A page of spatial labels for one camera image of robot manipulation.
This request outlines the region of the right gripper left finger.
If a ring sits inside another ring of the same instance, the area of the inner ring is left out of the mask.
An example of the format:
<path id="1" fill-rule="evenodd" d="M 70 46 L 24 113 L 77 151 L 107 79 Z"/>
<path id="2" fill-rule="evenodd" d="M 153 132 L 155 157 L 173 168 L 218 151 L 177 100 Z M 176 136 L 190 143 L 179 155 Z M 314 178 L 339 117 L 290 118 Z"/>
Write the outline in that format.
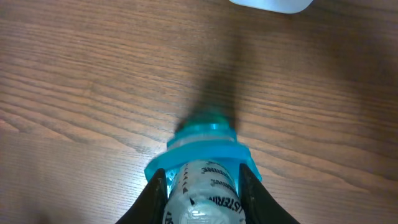
<path id="1" fill-rule="evenodd" d="M 158 169 L 130 209 L 116 224 L 161 224 L 166 203 L 165 171 Z"/>

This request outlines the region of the blue Listerine mouthwash bottle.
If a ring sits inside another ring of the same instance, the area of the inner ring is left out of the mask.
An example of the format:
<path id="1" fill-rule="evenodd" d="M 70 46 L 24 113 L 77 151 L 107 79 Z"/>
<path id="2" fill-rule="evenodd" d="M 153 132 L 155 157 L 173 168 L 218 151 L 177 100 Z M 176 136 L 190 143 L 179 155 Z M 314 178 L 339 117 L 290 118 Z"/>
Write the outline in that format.
<path id="1" fill-rule="evenodd" d="M 245 223 L 238 194 L 240 164 L 260 176 L 225 115 L 204 112 L 188 118 L 167 150 L 144 170 L 147 179 L 158 169 L 165 171 L 168 201 L 163 223 Z"/>

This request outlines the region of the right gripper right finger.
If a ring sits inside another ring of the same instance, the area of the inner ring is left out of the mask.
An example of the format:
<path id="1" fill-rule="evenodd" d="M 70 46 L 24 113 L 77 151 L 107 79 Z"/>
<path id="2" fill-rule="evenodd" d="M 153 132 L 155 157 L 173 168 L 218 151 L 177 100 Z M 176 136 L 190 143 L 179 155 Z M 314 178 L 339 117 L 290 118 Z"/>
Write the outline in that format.
<path id="1" fill-rule="evenodd" d="M 239 199 L 247 224 L 299 224 L 276 202 L 246 164 L 239 166 Z"/>

